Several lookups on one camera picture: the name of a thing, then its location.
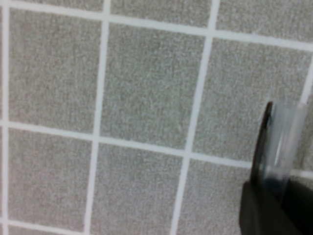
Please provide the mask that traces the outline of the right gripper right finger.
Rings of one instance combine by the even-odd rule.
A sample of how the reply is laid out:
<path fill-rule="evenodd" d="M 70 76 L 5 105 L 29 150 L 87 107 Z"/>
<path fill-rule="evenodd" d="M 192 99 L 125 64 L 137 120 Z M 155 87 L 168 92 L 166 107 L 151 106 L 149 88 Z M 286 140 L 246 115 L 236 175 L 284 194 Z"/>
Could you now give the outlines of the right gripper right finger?
<path fill-rule="evenodd" d="M 289 180 L 281 206 L 301 234 L 313 234 L 312 189 L 297 181 Z"/>

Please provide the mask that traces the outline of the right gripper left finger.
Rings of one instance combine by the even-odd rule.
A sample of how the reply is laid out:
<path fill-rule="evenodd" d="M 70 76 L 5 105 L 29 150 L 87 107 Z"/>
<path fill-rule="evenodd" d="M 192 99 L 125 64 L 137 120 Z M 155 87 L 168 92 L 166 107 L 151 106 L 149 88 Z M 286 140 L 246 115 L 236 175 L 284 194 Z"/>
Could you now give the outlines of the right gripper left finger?
<path fill-rule="evenodd" d="M 276 199 L 261 185 L 243 184 L 239 227 L 243 235 L 300 235 Z"/>

